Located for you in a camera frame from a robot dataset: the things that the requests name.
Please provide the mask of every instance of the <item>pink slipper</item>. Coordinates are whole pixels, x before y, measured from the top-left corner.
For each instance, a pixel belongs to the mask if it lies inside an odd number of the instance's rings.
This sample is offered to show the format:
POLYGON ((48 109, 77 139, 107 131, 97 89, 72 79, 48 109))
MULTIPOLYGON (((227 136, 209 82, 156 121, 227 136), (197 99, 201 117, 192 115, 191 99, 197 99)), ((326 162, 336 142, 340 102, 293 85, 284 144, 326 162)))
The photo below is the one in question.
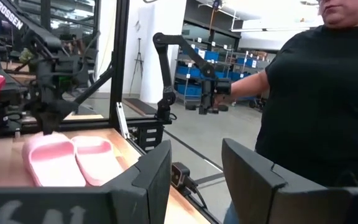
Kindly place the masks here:
POLYGON ((24 165, 39 187, 84 187, 76 148, 64 134, 35 135, 22 150, 24 165))
POLYGON ((101 186, 122 173, 113 145, 98 136, 77 136, 71 139, 77 148, 76 159, 85 180, 101 186))

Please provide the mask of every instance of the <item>concrete floor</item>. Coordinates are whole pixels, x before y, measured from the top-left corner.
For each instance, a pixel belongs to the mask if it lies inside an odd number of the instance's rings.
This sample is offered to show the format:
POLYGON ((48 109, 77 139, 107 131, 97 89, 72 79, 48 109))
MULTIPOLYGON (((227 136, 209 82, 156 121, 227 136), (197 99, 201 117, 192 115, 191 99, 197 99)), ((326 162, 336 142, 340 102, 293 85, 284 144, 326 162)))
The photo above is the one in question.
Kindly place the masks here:
MULTIPOLYGON (((109 98, 107 96, 91 97, 84 104, 88 108, 93 108, 98 114, 108 117, 109 98)), ((139 117, 126 105, 124 105, 124 112, 127 118, 139 117)), ((250 149, 255 146, 260 129, 261 113, 259 111, 237 105, 230 106, 228 112, 204 116, 199 115, 197 111, 185 110, 182 104, 174 104, 171 107, 171 112, 177 115, 178 120, 165 127, 170 134, 164 133, 163 139, 171 140, 173 162, 181 162, 187 166, 191 170, 191 178, 194 180, 222 173, 219 167, 222 167, 221 144, 223 138, 234 139, 250 149), (197 153, 204 155, 207 159, 203 159, 197 153)), ((209 211, 223 221, 231 201, 224 177, 201 184, 199 190, 209 211)))

